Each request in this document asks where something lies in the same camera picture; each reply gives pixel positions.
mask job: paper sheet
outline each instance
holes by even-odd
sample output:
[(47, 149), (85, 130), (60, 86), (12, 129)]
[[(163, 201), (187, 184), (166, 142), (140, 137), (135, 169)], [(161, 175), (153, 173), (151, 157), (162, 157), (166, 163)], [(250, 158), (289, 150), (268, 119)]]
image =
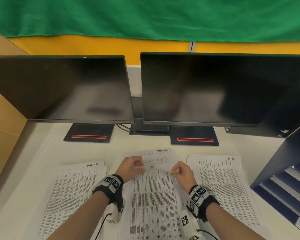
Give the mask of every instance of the paper sheet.
[[(260, 220), (261, 213), (245, 179), (240, 156), (190, 155), (187, 164), (198, 184), (214, 190), (222, 208), (265, 239), (271, 239), (269, 230)], [(214, 233), (209, 223), (201, 222), (201, 225)]]
[[(103, 161), (80, 163), (56, 168), (53, 188), (42, 217), (36, 239), (45, 240), (92, 194), (95, 185), (107, 174)], [(100, 228), (99, 222), (92, 240)]]
[[(171, 149), (128, 153), (145, 166), (179, 161)], [(118, 240), (184, 239), (179, 213), (184, 209), (179, 185), (163, 170), (149, 170), (124, 185), (127, 205)]]

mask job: hand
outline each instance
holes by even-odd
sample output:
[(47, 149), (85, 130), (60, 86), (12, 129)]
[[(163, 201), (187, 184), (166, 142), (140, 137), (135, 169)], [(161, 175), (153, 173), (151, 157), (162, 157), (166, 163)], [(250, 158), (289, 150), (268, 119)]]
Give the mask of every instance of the hand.
[(134, 168), (134, 166), (143, 167), (142, 157), (140, 156), (132, 156), (126, 157), (121, 162), (120, 166), (116, 170), (114, 174), (122, 177), (124, 183), (132, 180), (134, 177), (139, 175), (140, 173), (144, 173), (146, 170), (144, 168)]
[(191, 188), (194, 185), (198, 185), (193, 171), (187, 164), (183, 163), (182, 161), (178, 161), (178, 163), (173, 166), (171, 171), (176, 171), (177, 169), (179, 169), (179, 173), (171, 173), (172, 177), (174, 177), (178, 181), (181, 188), (185, 192), (190, 194)]

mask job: computer monitor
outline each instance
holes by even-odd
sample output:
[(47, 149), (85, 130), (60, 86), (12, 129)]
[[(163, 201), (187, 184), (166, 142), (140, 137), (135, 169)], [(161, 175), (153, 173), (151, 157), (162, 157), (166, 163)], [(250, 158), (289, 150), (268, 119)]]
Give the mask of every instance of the computer monitor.
[(31, 122), (134, 123), (124, 56), (0, 56), (0, 93)]
[(257, 126), (300, 79), (300, 56), (142, 52), (141, 78), (145, 125)]

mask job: right hand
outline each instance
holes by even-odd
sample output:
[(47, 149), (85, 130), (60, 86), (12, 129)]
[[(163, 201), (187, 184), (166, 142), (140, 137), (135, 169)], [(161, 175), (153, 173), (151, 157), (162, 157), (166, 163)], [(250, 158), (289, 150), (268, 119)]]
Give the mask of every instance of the right hand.
[(171, 175), (178, 181), (181, 188), (189, 194), (191, 188), (194, 185), (198, 185), (195, 179), (195, 175), (193, 174), (191, 168), (182, 161), (178, 161), (178, 163), (173, 166), (171, 171), (176, 171), (177, 169), (179, 169), (179, 173), (171, 173)]

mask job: left hand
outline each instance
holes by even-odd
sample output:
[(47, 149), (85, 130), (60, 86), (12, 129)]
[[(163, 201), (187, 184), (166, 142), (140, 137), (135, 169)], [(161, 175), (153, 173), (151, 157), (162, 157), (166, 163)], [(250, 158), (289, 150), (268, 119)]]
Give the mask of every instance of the left hand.
[(144, 173), (146, 171), (144, 168), (134, 168), (134, 166), (144, 166), (141, 156), (126, 157), (125, 159), (123, 159), (119, 168), (114, 174), (117, 174), (120, 177), (122, 177), (124, 183), (126, 183), (132, 180), (140, 173)]

